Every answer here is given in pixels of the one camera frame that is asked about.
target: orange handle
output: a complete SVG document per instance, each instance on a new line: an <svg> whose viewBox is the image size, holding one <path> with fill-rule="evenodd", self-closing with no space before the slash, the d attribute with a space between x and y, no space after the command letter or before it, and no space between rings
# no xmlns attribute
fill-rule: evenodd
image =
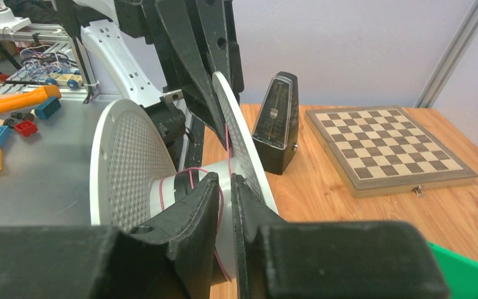
<svg viewBox="0 0 478 299"><path fill-rule="evenodd" d="M61 93L56 85L44 85L31 92L19 93L0 100L0 113L39 105L49 97L61 98Z"/></svg>

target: blue wheel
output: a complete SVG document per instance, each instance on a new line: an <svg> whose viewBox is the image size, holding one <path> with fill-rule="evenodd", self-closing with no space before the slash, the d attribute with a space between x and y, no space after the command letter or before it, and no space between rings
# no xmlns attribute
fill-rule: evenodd
<svg viewBox="0 0 478 299"><path fill-rule="evenodd" d="M69 86L70 89L78 89L78 88L80 88L78 82L76 82L76 80L72 80L72 79L70 79L69 81L67 81L67 86Z"/></svg>
<svg viewBox="0 0 478 299"><path fill-rule="evenodd" d="M48 78L47 80L45 80L45 83L49 85L57 85L57 81L54 78Z"/></svg>

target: gray tabletop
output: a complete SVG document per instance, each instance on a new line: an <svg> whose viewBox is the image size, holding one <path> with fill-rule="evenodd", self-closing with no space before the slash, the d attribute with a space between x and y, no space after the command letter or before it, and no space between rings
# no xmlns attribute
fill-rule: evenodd
<svg viewBox="0 0 478 299"><path fill-rule="evenodd" d="M62 100L51 119L36 121L38 133L12 132L2 149L0 225L90 224L91 147L110 100Z"/></svg>

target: wooden tabletop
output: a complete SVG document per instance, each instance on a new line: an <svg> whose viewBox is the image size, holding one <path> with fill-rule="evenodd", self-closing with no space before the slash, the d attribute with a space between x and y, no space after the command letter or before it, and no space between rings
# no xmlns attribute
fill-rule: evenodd
<svg viewBox="0 0 478 299"><path fill-rule="evenodd" d="M300 106L299 148L283 175L266 173L281 217L287 221L404 220L429 240L478 261L478 178L474 184L414 193L356 199L349 194L320 143L305 122ZM260 105L242 105L252 130ZM405 108L478 174L478 148L437 110ZM206 129L202 164L226 159L226 152ZM235 281L212 287L211 298L237 298Z"/></svg>

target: green bin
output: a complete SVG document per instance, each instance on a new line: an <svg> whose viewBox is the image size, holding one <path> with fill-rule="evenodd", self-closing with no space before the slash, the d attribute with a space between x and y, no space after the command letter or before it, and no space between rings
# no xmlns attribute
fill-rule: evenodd
<svg viewBox="0 0 478 299"><path fill-rule="evenodd" d="M478 262L431 242L429 246L448 282L450 298L478 299Z"/></svg>

